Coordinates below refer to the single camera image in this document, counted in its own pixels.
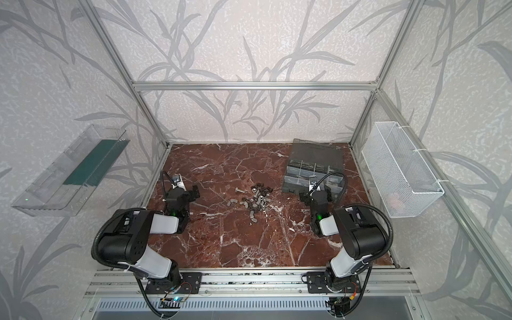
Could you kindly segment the grey plastic organizer box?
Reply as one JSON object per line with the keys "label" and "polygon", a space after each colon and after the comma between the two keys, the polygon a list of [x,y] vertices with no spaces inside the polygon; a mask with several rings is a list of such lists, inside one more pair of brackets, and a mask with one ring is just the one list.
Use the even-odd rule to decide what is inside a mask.
{"label": "grey plastic organizer box", "polygon": [[343,190],[343,148],[328,143],[317,143],[302,139],[293,140],[291,153],[283,178],[282,191],[299,195],[309,191],[309,180],[324,180],[320,188],[329,189],[335,196]]}

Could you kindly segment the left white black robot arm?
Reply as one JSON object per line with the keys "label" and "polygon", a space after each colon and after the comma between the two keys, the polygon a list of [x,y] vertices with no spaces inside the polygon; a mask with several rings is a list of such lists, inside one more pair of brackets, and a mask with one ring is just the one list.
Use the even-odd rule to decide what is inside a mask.
{"label": "left white black robot arm", "polygon": [[181,234],[189,223],[190,203],[200,198],[198,186],[175,187],[165,194],[164,210],[118,209],[93,240],[91,256],[103,266],[132,272],[138,279],[182,282],[177,263],[148,245],[152,234]]}

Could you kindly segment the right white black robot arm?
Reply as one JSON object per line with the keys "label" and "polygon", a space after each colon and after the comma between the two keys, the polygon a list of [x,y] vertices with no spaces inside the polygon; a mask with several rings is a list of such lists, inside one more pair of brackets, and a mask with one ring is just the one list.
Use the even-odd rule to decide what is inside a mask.
{"label": "right white black robot arm", "polygon": [[340,252],[327,264],[327,280],[334,282],[355,276],[390,250],[393,226],[380,209],[366,203],[353,203],[328,212],[326,191],[300,193],[299,199],[310,209],[310,227],[314,234],[341,238]]}

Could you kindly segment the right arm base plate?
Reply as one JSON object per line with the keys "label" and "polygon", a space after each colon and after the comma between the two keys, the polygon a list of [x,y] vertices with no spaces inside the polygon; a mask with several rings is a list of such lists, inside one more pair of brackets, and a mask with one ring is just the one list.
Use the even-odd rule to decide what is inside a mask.
{"label": "right arm base plate", "polygon": [[307,285],[308,293],[344,293],[357,295],[362,285],[357,275],[335,277],[327,271],[311,271],[301,276],[301,281]]}

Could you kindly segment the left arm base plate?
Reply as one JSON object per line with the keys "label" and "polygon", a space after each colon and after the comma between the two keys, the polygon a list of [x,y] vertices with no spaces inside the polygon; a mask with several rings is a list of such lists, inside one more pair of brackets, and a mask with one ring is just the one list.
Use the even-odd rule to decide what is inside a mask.
{"label": "left arm base plate", "polygon": [[171,276],[171,279],[152,279],[150,278],[145,293],[149,295],[157,294],[198,294],[201,286],[203,274],[201,272],[185,272],[180,276]]}

